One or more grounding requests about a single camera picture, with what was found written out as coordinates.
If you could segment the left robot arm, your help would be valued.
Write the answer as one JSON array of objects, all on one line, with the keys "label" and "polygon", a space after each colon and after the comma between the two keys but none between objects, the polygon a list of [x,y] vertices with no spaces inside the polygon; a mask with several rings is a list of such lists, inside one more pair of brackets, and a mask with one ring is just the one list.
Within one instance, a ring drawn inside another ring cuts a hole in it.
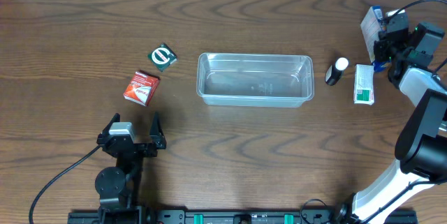
[{"label": "left robot arm", "polygon": [[155,223],[153,210],[137,203],[143,160],[154,158],[167,142],[156,113],[149,130],[151,141],[135,143],[133,125],[115,114],[97,137],[97,145],[116,159],[116,165],[99,172],[95,189],[100,197],[98,223]]}]

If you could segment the white green medicine box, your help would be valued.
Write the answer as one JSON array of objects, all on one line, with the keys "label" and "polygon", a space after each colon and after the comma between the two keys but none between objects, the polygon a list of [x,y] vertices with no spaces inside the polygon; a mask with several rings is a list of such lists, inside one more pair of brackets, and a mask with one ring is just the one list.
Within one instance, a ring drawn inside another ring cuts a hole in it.
[{"label": "white green medicine box", "polygon": [[374,67],[370,65],[356,64],[353,90],[353,102],[355,104],[374,104]]}]

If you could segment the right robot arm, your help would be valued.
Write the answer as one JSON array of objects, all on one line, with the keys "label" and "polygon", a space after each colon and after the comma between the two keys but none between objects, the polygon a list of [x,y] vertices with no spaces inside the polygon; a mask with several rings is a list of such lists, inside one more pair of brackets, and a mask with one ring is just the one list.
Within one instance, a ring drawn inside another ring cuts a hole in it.
[{"label": "right robot arm", "polygon": [[392,164],[366,189],[355,193],[339,213],[340,223],[385,223],[415,194],[446,182],[446,88],[428,68],[444,30],[421,22],[388,19],[374,44],[377,57],[388,57],[388,79],[415,105],[400,133]]}]

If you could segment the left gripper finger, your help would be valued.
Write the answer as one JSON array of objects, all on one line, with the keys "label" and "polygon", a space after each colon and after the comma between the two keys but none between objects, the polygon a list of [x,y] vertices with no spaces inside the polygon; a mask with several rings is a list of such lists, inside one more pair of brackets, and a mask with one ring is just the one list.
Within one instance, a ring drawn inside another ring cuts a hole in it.
[{"label": "left gripper finger", "polygon": [[163,134],[158,112],[154,113],[149,136],[151,137],[152,142],[165,142],[165,135]]},{"label": "left gripper finger", "polygon": [[115,122],[120,122],[120,114],[119,113],[115,113],[114,116],[111,118],[110,122],[107,124],[107,126],[102,130],[101,135],[103,137],[107,137],[109,135],[109,130]]}]

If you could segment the blue Kool Fever box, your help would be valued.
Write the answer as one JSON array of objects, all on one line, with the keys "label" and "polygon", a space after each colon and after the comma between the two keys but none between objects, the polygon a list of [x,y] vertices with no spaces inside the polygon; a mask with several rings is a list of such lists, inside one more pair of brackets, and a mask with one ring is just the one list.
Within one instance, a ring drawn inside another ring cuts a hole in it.
[{"label": "blue Kool Fever box", "polygon": [[377,61],[374,54],[374,43],[379,40],[379,32],[385,31],[382,26],[383,13],[380,6],[371,6],[360,23],[360,28],[365,41],[369,60],[374,67],[374,72],[379,73],[386,69],[389,61]]}]

